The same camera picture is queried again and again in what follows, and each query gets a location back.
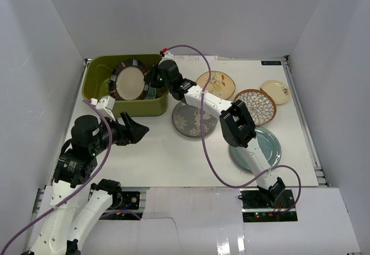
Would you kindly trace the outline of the red and teal floral plate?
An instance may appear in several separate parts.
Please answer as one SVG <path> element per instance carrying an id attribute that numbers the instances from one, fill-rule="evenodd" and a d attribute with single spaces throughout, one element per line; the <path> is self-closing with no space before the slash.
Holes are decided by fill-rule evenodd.
<path id="1" fill-rule="evenodd" d="M 154 87 L 149 87 L 145 99 L 156 99 L 157 90 Z"/>

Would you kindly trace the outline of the dark rimmed cream plate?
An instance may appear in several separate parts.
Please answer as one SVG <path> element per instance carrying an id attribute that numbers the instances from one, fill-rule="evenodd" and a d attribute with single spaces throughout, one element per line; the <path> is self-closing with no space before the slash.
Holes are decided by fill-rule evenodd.
<path id="1" fill-rule="evenodd" d="M 120 62 L 110 76 L 109 94 L 117 101 L 144 99 L 149 90 L 147 74 L 144 64 L 136 59 Z"/>

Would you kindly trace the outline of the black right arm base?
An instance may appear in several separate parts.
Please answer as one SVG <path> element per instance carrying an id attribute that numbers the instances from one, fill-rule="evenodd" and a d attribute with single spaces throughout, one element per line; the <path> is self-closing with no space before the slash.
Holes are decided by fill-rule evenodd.
<path id="1" fill-rule="evenodd" d="M 242 203 L 244 223 L 280 223 L 298 221 L 295 207 L 287 213 L 284 211 L 295 202 L 293 192 L 286 190 L 279 197 L 276 205 L 265 202 L 258 190 L 243 190 L 238 199 Z"/>

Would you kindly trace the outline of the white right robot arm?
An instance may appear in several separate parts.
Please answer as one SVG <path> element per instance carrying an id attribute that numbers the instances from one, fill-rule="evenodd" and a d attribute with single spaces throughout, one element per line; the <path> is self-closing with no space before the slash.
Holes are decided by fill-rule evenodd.
<path id="1" fill-rule="evenodd" d="M 257 183 L 262 203 L 274 208 L 282 201 L 285 190 L 283 180 L 276 176 L 265 158 L 257 140 L 256 125 L 242 101 L 231 102 L 221 99 L 196 84 L 185 79 L 174 60 L 162 60 L 154 64 L 145 77 L 151 87 L 165 87 L 174 99 L 195 106 L 219 119 L 224 140 L 229 146 L 239 150 L 248 162 Z"/>

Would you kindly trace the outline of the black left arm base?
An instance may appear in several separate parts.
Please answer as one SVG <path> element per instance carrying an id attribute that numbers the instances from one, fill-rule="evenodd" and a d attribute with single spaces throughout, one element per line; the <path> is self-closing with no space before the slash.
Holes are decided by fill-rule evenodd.
<path id="1" fill-rule="evenodd" d="M 140 220 L 138 212 L 140 201 L 139 191 L 123 191 L 114 199 L 113 204 L 101 216 L 102 220 Z"/>

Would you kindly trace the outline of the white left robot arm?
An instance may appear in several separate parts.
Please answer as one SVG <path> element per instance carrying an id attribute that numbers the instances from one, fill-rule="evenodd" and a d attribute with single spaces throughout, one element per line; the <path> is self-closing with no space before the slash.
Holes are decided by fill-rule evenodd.
<path id="1" fill-rule="evenodd" d="M 80 254 L 87 236 L 109 208 L 122 202 L 121 184 L 102 179 L 92 185 L 92 196 L 77 212 L 82 196 L 76 194 L 97 166 L 97 155 L 112 147 L 138 143 L 149 131 L 126 112 L 123 123 L 84 115 L 75 120 L 71 138 L 65 142 L 53 175 L 50 206 L 43 227 L 27 254 Z"/>

